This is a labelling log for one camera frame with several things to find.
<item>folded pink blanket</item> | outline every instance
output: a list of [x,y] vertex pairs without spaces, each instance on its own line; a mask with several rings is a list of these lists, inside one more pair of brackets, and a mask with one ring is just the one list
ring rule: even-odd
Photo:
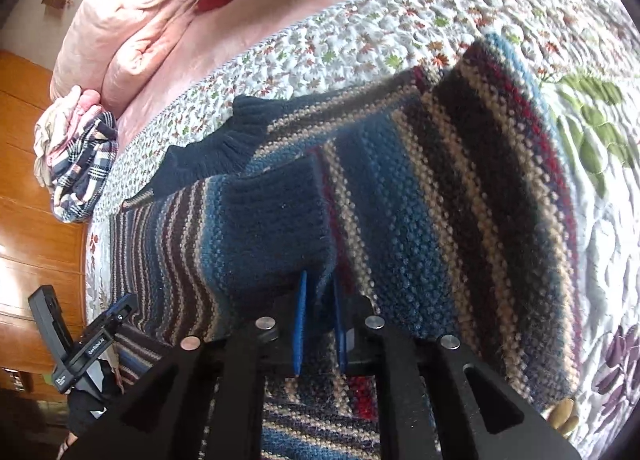
[[56,59],[49,93],[92,88],[117,116],[194,17],[198,0],[82,0]]

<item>ribbed knit fabric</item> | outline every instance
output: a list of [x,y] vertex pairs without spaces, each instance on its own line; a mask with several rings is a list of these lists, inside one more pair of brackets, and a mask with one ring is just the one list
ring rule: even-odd
[[118,337],[124,378],[187,334],[261,315],[307,270],[316,351],[301,377],[270,381],[265,458],[378,458],[373,385],[341,376],[322,335],[332,274],[408,333],[460,335],[537,410],[571,395],[576,230],[552,126],[497,36],[437,82],[414,68],[289,103],[237,98],[197,165],[172,151],[111,219],[113,295],[140,304]]

